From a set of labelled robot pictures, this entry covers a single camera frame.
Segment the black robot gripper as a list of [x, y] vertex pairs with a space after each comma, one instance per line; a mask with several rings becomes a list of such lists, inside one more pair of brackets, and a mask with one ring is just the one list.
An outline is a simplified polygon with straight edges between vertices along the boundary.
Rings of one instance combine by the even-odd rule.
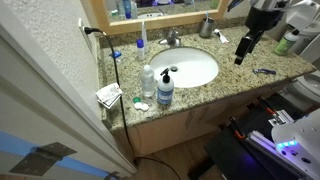
[[251, 7], [245, 21], [245, 26], [249, 28], [249, 32], [241, 39], [235, 52], [235, 64], [240, 65], [247, 53], [251, 53], [255, 45], [259, 42], [264, 31], [268, 31], [275, 27], [281, 20], [284, 12], [263, 11], [255, 7]]

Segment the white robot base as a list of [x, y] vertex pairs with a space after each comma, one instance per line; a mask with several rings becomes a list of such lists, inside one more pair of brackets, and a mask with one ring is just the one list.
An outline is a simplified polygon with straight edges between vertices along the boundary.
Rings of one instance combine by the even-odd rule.
[[320, 180], [320, 110], [294, 120], [285, 110], [273, 119], [271, 140], [250, 132], [246, 141], [302, 180]]

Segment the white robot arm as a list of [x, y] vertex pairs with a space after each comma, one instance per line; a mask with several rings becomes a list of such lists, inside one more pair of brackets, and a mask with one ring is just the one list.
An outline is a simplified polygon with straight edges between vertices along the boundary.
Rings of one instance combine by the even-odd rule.
[[286, 23], [299, 31], [307, 28], [317, 15], [320, 4], [315, 0], [248, 0], [250, 10], [245, 20], [249, 31], [241, 38], [235, 51], [235, 64], [241, 65], [265, 31], [274, 28], [286, 15]]

